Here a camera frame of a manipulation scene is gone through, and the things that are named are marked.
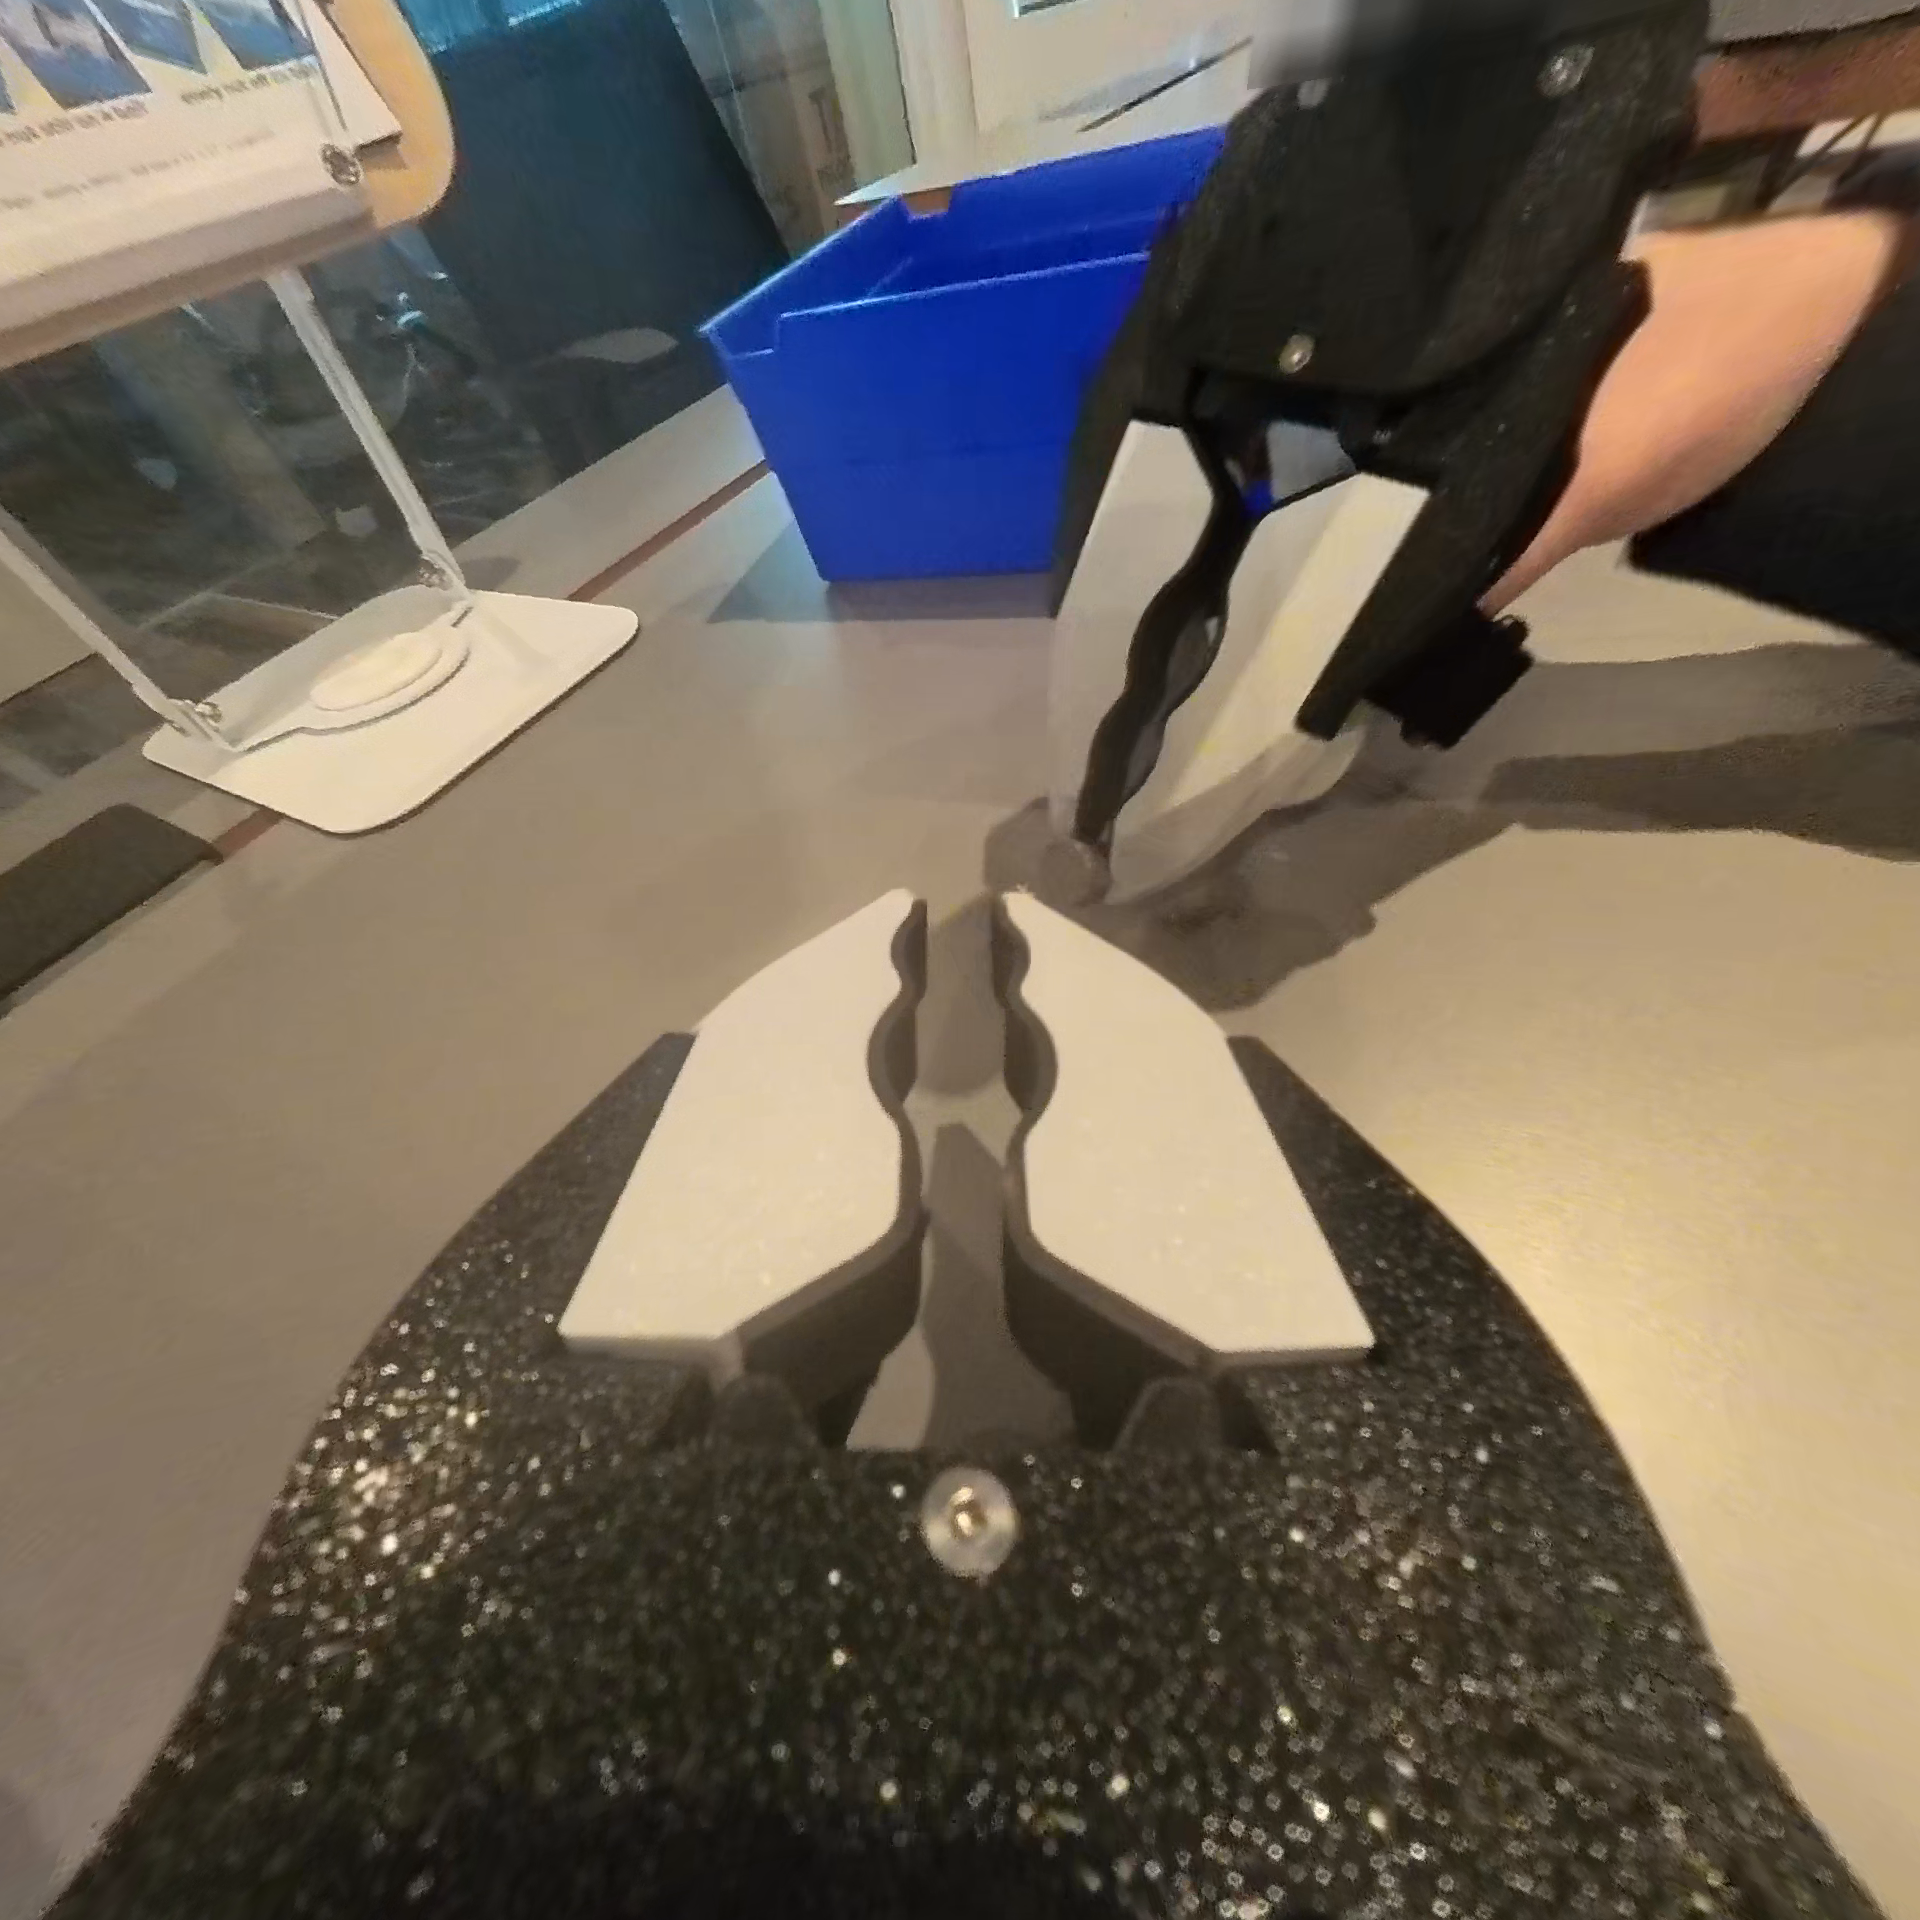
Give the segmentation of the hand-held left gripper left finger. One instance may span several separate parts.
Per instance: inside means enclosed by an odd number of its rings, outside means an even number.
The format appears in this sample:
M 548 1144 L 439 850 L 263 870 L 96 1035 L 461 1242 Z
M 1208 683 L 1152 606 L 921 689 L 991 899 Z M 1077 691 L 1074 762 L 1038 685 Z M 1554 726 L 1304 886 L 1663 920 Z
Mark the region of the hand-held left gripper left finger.
M 560 1317 L 712 1386 L 858 1386 L 921 1304 L 927 908 L 882 894 L 709 1010 Z

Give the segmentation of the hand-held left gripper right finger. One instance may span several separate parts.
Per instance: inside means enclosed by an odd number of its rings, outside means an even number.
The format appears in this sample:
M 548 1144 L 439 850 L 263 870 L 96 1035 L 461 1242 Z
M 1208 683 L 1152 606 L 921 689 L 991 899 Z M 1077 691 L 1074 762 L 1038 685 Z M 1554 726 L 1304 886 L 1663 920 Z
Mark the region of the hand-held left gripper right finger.
M 1030 894 L 991 909 L 1008 1280 L 1066 1363 L 1161 1372 L 1360 1360 L 1376 1332 L 1214 1017 Z

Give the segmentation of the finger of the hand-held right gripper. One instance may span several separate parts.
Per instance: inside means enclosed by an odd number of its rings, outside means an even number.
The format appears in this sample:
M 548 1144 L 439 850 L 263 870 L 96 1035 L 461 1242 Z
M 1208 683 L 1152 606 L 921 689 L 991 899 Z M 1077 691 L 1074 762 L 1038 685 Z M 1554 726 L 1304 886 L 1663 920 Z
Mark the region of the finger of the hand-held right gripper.
M 1048 804 L 1081 861 L 1114 861 L 1120 817 L 1217 657 L 1247 542 L 1221 454 L 1176 426 L 1126 426 L 1048 653 Z
M 1197 876 L 1269 811 L 1322 801 L 1361 725 L 1304 707 L 1425 494 L 1350 474 L 1252 517 L 1196 448 L 1125 448 L 1118 517 L 1174 572 L 1140 610 L 1118 714 L 1118 904 Z

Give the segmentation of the blue bin with black divider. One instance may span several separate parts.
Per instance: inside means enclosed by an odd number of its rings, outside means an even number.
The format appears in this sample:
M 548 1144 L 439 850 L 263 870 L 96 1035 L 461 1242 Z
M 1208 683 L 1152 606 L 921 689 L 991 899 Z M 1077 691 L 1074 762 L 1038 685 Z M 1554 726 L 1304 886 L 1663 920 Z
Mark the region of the blue bin with black divider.
M 1223 137 L 889 198 L 701 328 L 822 582 L 1048 570 L 1087 381 Z

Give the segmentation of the person's right hand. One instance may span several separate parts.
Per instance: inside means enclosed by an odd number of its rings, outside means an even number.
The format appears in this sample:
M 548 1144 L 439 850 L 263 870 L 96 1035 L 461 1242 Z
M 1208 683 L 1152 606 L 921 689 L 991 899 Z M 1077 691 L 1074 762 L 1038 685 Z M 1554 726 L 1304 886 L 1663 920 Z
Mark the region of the person's right hand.
M 1654 234 L 1639 266 L 1647 318 L 1480 609 L 1621 545 L 1640 572 L 1916 659 L 1916 211 Z

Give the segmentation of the instruction sign on acrylic stand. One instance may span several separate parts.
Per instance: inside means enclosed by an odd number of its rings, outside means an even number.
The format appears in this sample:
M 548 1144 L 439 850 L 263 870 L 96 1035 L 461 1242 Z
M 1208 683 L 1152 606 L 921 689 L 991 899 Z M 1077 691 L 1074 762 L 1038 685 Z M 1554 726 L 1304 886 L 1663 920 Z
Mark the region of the instruction sign on acrylic stand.
M 204 698 L 5 517 L 5 600 L 157 718 L 157 769 L 328 834 L 417 813 L 638 633 L 623 609 L 480 592 L 334 342 L 303 268 L 440 203 L 452 128 L 398 4 L 5 4 L 5 370 L 263 281 L 415 550 Z

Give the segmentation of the black rubber mat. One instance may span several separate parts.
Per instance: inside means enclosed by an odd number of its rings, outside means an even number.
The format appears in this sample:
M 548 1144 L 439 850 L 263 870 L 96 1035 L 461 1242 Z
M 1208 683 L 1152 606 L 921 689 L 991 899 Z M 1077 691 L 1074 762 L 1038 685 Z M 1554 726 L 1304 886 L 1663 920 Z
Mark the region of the black rubber mat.
M 2 1003 L 222 860 L 207 840 L 128 802 L 103 806 L 24 854 L 2 870 Z

